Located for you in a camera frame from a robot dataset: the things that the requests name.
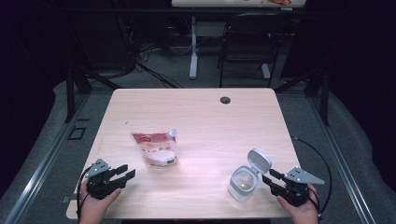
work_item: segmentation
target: black clamp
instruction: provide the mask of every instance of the black clamp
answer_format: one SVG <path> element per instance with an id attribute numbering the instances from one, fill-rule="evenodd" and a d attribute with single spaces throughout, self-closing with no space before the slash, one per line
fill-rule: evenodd
<path id="1" fill-rule="evenodd" d="M 125 176 L 115 180 L 110 178 L 114 175 L 120 175 L 128 170 L 128 165 L 122 165 L 117 169 L 111 169 L 105 161 L 98 159 L 85 174 L 88 178 L 87 191 L 96 199 L 104 199 L 116 189 L 124 189 L 128 180 L 134 178 L 135 170 L 127 173 Z"/>
<path id="2" fill-rule="evenodd" d="M 294 206 L 300 206 L 306 203 L 309 199 L 308 183 L 324 184 L 323 180 L 309 174 L 300 167 L 295 167 L 286 175 L 270 169 L 270 175 L 283 180 L 285 182 L 285 187 L 281 187 L 278 184 L 273 183 L 272 180 L 265 175 L 262 175 L 262 182 L 270 187 L 273 195 L 282 196 L 282 198 L 284 198 L 289 204 Z"/>

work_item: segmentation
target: hinged lid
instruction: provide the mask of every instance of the hinged lid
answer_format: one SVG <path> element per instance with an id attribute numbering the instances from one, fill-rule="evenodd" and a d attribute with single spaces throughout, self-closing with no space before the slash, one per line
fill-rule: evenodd
<path id="1" fill-rule="evenodd" d="M 271 159 L 260 148 L 253 148 L 247 154 L 247 160 L 262 175 L 265 175 L 272 166 Z"/>

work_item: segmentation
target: plastic container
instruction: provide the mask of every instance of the plastic container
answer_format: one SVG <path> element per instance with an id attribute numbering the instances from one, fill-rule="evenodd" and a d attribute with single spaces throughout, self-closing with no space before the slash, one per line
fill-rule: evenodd
<path id="1" fill-rule="evenodd" d="M 177 162 L 177 130 L 167 133 L 131 133 L 145 164 L 163 169 Z"/>
<path id="2" fill-rule="evenodd" d="M 252 167 L 241 166 L 233 172 L 228 191 L 240 203 L 245 202 L 259 183 L 257 174 L 265 175 L 271 168 L 271 159 L 259 148 L 253 148 L 247 154 Z"/>

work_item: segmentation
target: snack bag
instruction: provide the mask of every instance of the snack bag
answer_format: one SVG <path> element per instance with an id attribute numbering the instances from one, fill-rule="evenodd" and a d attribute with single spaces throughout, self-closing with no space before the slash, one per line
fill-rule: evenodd
<path id="1" fill-rule="evenodd" d="M 166 168 L 177 161 L 177 130 L 167 133 L 131 133 L 139 146 L 144 162 L 155 168 Z"/>

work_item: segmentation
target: metal rail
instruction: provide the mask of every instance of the metal rail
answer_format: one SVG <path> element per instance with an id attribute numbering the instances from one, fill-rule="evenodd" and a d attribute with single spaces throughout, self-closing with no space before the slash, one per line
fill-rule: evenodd
<path id="1" fill-rule="evenodd" d="M 332 129 L 329 126 L 326 126 L 321 119 L 321 116 L 318 112 L 318 102 L 314 98 L 308 98 L 308 102 L 314 111 L 316 120 L 318 121 L 320 128 L 326 135 L 326 138 L 330 144 L 332 156 L 334 159 L 334 163 L 337 167 L 338 172 L 340 173 L 341 178 L 344 181 L 344 185 L 346 186 L 346 190 L 349 193 L 349 196 L 358 212 L 358 215 L 361 219 L 361 223 L 367 224 L 375 224 L 375 220 L 371 211 L 364 200 L 364 197 L 361 193 L 361 189 L 353 177 L 353 174 L 349 170 L 346 160 L 344 159 L 341 148 L 338 146 L 334 135 L 332 134 Z"/>
<path id="2" fill-rule="evenodd" d="M 29 180 L 29 183 L 26 185 L 21 197 L 15 203 L 14 207 L 12 208 L 11 212 L 9 213 L 5 224 L 15 224 L 15 223 L 22 223 L 23 219 L 35 199 L 35 196 L 40 191 L 41 186 L 43 185 L 46 177 L 50 173 L 50 169 L 52 165 L 55 163 L 56 159 L 58 158 L 61 152 L 61 145 L 67 135 L 72 131 L 74 127 L 74 123 L 77 121 L 78 114 L 84 108 L 84 105 L 88 102 L 90 98 L 89 95 L 82 94 L 81 98 L 78 100 L 76 104 L 76 114 L 70 120 L 70 122 L 65 123 L 62 127 L 60 133 L 55 139 L 55 143 L 52 146 L 52 149 L 45 155 L 43 160 L 38 165 L 35 173 L 32 175 L 32 178 Z"/>

